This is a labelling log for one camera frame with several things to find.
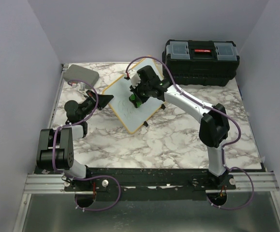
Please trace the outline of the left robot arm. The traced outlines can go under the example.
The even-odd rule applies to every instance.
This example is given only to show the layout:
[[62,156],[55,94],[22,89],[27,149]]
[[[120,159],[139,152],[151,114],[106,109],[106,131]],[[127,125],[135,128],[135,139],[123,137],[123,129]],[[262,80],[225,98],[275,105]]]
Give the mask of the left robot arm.
[[87,98],[78,103],[67,101],[64,105],[67,121],[65,125],[40,131],[36,165],[39,169],[54,171],[76,179],[76,186],[89,190],[92,186],[88,167],[74,157],[74,141],[85,138],[88,134],[87,120],[95,110],[102,110],[114,98],[113,95],[100,95],[88,90]]

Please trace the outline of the green whiteboard eraser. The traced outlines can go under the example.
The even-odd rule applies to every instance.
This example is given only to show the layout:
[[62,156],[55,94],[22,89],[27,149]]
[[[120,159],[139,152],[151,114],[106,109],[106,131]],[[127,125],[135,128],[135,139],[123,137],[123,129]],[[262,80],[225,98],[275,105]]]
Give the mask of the green whiteboard eraser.
[[135,108],[139,108],[142,105],[141,100],[134,94],[129,97],[129,101],[133,104]]

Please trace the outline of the yellow framed whiteboard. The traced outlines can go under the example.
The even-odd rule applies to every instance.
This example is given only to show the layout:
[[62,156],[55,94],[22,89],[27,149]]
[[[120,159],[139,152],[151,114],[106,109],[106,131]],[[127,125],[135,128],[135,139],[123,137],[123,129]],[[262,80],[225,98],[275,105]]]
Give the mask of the yellow framed whiteboard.
[[145,103],[135,108],[129,97],[131,81],[124,78],[122,74],[103,91],[103,95],[112,95],[113,99],[108,104],[114,114],[130,134],[135,133],[145,122],[148,121],[164,104],[156,98],[149,98]]

